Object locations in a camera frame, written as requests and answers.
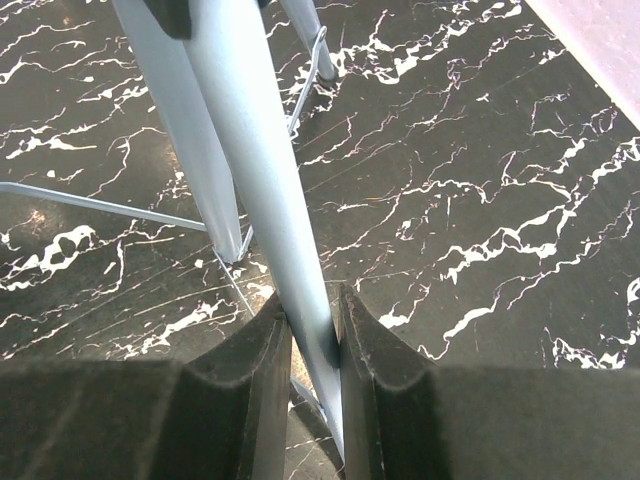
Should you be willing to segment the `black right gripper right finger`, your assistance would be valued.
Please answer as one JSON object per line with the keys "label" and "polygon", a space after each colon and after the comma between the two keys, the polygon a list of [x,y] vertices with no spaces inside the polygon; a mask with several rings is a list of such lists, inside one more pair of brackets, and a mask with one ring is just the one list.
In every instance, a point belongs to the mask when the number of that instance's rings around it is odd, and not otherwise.
{"label": "black right gripper right finger", "polygon": [[438,366],[339,291],[350,479],[635,479],[635,369]]}

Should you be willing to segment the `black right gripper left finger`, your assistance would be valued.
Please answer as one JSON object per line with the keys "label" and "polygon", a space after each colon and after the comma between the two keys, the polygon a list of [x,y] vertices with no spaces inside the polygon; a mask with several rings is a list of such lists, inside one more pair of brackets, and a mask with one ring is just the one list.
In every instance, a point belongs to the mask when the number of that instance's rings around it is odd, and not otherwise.
{"label": "black right gripper left finger", "polygon": [[277,297],[200,357],[1,365],[5,479],[279,479],[292,335]]}

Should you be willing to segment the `blue music stand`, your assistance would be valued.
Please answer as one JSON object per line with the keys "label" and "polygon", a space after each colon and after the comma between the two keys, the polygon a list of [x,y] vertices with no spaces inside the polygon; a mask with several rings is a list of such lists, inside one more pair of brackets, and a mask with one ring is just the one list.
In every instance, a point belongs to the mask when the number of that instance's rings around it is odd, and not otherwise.
{"label": "blue music stand", "polygon": [[199,221],[5,182],[3,194],[206,232],[236,262],[257,241],[322,412],[345,446],[338,341],[259,1],[118,1],[114,8],[181,162]]}

